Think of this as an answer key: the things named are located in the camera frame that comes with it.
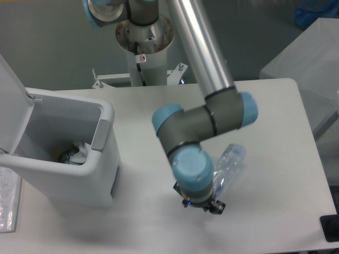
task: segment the silver metal tube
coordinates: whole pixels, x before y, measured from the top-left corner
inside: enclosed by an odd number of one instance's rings
[[[234,86],[202,0],[168,0],[167,3],[205,96]]]

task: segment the plastic bottle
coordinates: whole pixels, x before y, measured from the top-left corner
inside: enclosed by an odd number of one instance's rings
[[[217,197],[234,177],[247,154],[240,144],[230,144],[215,164],[213,173],[213,193]]]
[[[301,0],[295,11],[296,24],[305,30],[319,17],[335,17],[339,0]]]

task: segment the blue object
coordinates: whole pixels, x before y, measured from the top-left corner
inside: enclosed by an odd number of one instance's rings
[[[303,0],[295,11],[295,23],[305,30],[319,17],[335,17],[339,0]]]
[[[86,13],[86,16],[88,18],[88,20],[90,21],[90,24],[92,25],[93,28],[100,28],[100,26],[98,26],[95,21],[93,20],[91,13],[90,13],[90,9],[88,9],[88,3],[87,0],[83,0],[83,6],[84,6],[84,10]]]
[[[251,123],[254,123],[258,118],[258,107],[256,105],[255,100],[252,98],[250,93],[244,92],[241,93],[243,103],[244,103],[244,116],[242,127],[245,127]]]
[[[186,146],[174,156],[172,169],[179,186],[198,192],[213,181],[213,163],[200,146]]]
[[[103,5],[108,5],[111,0],[91,0],[92,4],[95,4],[97,6],[103,6]]]
[[[178,111],[184,111],[184,109],[179,104],[168,104],[154,112],[152,116],[152,123],[155,132],[158,134],[161,125],[166,121],[166,119]]]

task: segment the gray floor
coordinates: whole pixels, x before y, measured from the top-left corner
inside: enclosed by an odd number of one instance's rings
[[[205,0],[207,12],[235,80],[259,71],[302,31],[293,22],[294,0]],[[164,0],[160,11],[168,15]],[[84,89],[100,74],[126,73],[115,25],[93,29],[81,0],[0,2],[0,54],[26,87]],[[180,38],[169,50],[168,68],[188,63]],[[194,82],[193,73],[186,77]]]

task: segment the black cable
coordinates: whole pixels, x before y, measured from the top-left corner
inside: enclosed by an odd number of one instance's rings
[[[137,56],[138,55],[138,42],[134,42],[134,55]],[[141,82],[142,82],[142,86],[147,86],[146,85],[146,81],[144,80],[144,77],[141,73],[141,66],[139,63],[137,63],[137,69],[138,72],[140,73],[140,78],[141,78]]]

